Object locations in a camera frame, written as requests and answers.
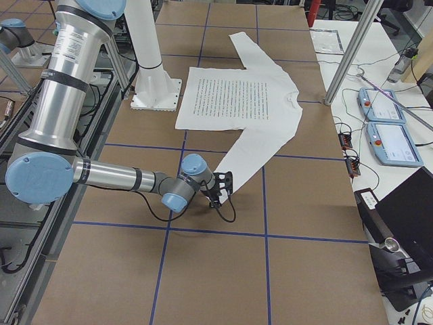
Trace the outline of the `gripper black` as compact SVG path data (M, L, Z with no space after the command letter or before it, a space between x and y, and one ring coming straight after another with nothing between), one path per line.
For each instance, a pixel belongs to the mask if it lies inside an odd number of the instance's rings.
M207 185L203 186L202 193L209 199L209 207L212 209L219 209L221 204L221 189L219 184L214 184L211 188Z

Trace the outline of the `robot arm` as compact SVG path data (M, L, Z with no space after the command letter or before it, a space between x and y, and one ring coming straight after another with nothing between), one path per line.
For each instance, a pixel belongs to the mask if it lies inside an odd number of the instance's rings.
M1 51L10 54L16 48L27 48L35 43L25 23L18 18L1 21Z
M164 70L149 1L60 1L58 36L43 72L41 94L27 131L19 134L5 174L7 189L28 204L46 204L75 183L111 190L155 193L180 213L196 193L220 206L221 180L197 154L183 159L181 173L122 167L80 158L73 140L101 47L124 89L135 86L134 109L173 111L181 81Z

